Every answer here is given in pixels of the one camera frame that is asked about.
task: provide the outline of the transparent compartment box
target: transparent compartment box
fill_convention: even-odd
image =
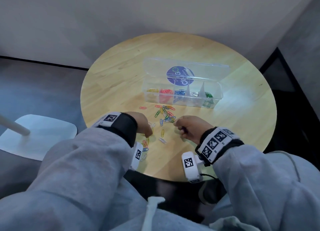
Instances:
[[[206,108],[223,98],[219,82],[230,73],[228,65],[162,58],[144,59],[143,69],[146,102]]]

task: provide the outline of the white wall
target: white wall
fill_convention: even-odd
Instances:
[[[153,32],[202,35],[260,67],[310,0],[0,0],[0,55],[90,67]]]

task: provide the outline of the table top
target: table top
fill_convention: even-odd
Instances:
[[[182,140],[172,123],[161,127],[160,118],[155,118],[156,104],[145,102],[142,61],[149,57],[229,65],[231,73],[221,81],[224,97],[213,109],[174,105],[176,110],[171,112],[177,118],[195,115],[214,126],[227,127],[245,144],[264,151],[275,129],[277,108],[269,84],[258,69],[231,48],[204,37],[171,32],[147,34],[103,53],[90,67],[81,89],[81,110],[88,127],[110,111],[142,112],[149,122],[156,122],[139,172],[169,181],[187,181],[181,155],[196,147]],[[158,140],[162,129],[167,144]],[[137,141],[144,139],[137,134]],[[201,171],[215,176],[212,166],[202,165]]]

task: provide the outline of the purple round sticker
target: purple round sticker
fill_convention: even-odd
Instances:
[[[175,66],[167,71],[167,79],[169,80],[169,82],[178,86],[186,86],[188,84],[191,84],[193,80],[187,79],[188,76],[194,76],[194,73],[190,69],[182,66]]]

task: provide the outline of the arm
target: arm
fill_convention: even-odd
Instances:
[[[4,230],[98,230],[132,157],[122,137],[102,128],[88,128],[56,144],[29,189],[0,200],[0,226]]]
[[[319,230],[320,201],[284,176],[250,145],[234,147],[213,164],[238,219],[261,230]]]

